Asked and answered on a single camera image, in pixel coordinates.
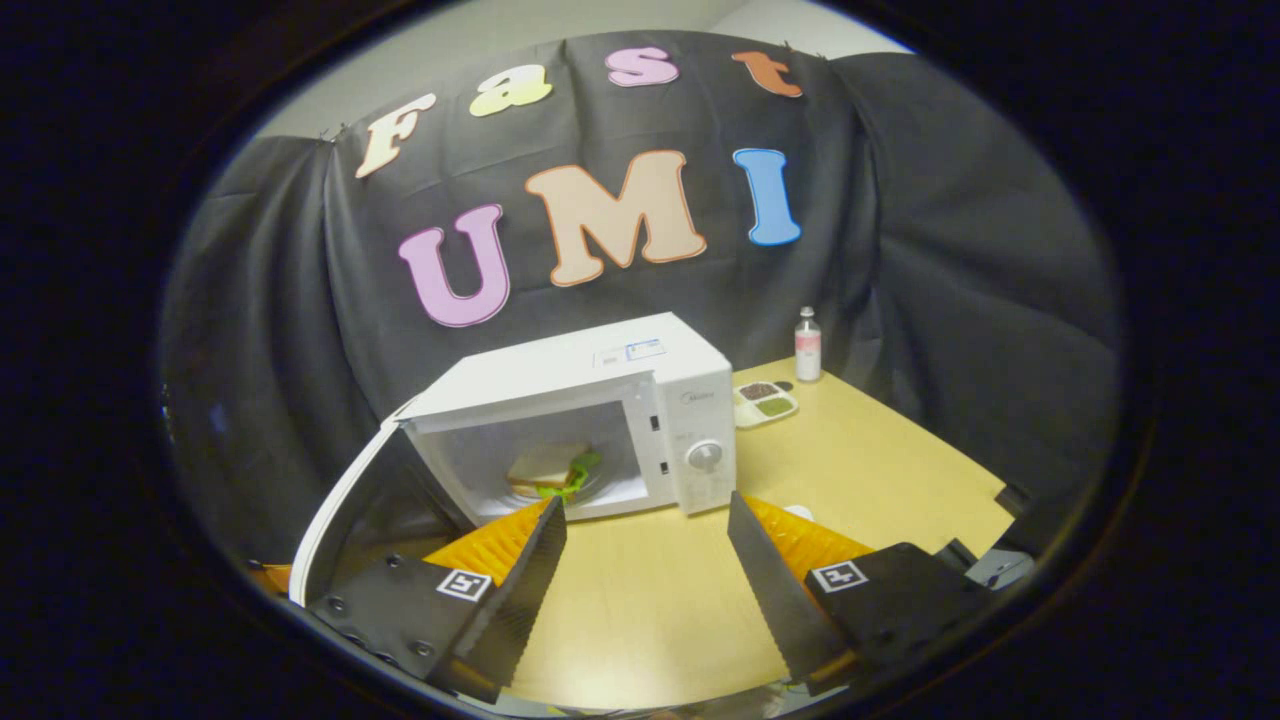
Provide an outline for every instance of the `blue letter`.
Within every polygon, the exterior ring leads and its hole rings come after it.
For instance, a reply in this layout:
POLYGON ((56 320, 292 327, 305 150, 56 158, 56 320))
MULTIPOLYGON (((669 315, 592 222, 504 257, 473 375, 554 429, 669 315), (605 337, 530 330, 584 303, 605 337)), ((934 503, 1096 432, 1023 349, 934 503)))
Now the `blue letter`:
POLYGON ((756 245, 786 245, 800 237, 800 225, 791 219, 787 186, 782 168, 787 156, 777 150, 748 147, 733 152, 733 164, 746 170, 755 204, 755 227, 746 233, 756 245))

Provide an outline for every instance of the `microwave control panel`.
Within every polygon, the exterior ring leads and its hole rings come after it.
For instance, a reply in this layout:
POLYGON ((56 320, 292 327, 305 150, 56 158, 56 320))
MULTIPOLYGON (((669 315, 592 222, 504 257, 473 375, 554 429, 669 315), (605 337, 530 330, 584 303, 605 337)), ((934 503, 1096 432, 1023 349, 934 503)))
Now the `microwave control panel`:
POLYGON ((737 478, 730 374, 689 378, 663 389, 676 502, 685 514, 728 505, 737 478))

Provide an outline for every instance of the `yellow letter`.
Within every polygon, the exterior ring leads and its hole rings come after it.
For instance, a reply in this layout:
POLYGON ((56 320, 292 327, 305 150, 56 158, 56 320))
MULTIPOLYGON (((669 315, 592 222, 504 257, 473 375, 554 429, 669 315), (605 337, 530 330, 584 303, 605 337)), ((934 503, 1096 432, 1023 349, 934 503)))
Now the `yellow letter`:
POLYGON ((471 101, 471 114, 483 118, 512 105, 538 102, 552 91, 552 86, 544 82, 545 78, 547 68, 541 65, 520 65, 503 70, 476 88, 480 96, 471 101))

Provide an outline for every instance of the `orange letter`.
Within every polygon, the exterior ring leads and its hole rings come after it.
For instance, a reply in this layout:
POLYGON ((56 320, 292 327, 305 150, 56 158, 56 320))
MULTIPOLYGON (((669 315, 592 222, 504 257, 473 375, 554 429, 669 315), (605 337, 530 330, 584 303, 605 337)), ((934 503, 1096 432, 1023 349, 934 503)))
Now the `orange letter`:
POLYGON ((399 147, 392 145, 392 138, 408 140, 417 127, 417 114, 435 105, 435 95, 428 92, 399 110, 383 115, 369 123, 369 147, 365 149, 365 161, 356 168, 356 177, 362 178, 390 163, 399 155, 399 147))
POLYGON ((790 73, 791 70, 782 63, 774 63, 764 53, 754 50, 751 53, 733 53, 732 58, 739 63, 746 63, 746 69, 751 72, 751 79, 764 90, 786 97, 800 97, 804 95, 799 85, 791 85, 778 74, 790 73))
POLYGON ((620 268, 631 265, 640 222, 649 240, 640 252, 650 263, 692 258, 707 249, 694 229, 680 183, 685 156, 675 150, 653 150, 631 159, 622 192, 614 199, 586 170, 562 165, 543 170, 525 182, 525 190, 547 204, 552 240, 559 264, 552 282, 561 287, 600 277, 604 263, 586 249, 586 233, 620 268))

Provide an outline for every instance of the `wall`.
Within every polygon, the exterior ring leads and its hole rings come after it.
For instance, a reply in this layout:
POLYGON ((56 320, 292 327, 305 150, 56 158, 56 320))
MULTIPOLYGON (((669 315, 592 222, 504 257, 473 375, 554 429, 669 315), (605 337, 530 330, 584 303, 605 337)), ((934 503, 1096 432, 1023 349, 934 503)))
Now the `wall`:
POLYGON ((471 0, 430 13, 370 45, 288 100, 257 135, 332 136, 342 123, 420 90, 422 77, 493 53, 641 28, 718 32, 777 45, 787 41, 796 50, 827 58, 905 51, 855 20, 804 0, 471 0), (421 68, 421 73, 406 68, 421 68))

